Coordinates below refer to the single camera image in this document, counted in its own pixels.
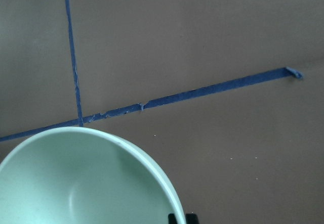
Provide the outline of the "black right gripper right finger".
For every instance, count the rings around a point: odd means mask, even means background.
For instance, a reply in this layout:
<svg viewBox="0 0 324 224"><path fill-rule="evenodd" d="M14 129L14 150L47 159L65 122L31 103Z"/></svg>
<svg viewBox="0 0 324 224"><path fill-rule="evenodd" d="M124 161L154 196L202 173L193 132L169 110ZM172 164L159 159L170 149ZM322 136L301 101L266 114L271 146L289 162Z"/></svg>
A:
<svg viewBox="0 0 324 224"><path fill-rule="evenodd" d="M187 224L199 224L198 216L195 213L185 214Z"/></svg>

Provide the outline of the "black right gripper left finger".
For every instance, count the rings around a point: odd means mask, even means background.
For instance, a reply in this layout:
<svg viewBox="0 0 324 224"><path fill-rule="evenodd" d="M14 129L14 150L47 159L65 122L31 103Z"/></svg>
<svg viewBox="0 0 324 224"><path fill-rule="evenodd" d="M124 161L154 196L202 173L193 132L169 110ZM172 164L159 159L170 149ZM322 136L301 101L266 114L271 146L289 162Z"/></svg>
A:
<svg viewBox="0 0 324 224"><path fill-rule="evenodd" d="M173 213L168 215L168 224L177 224L176 216Z"/></svg>

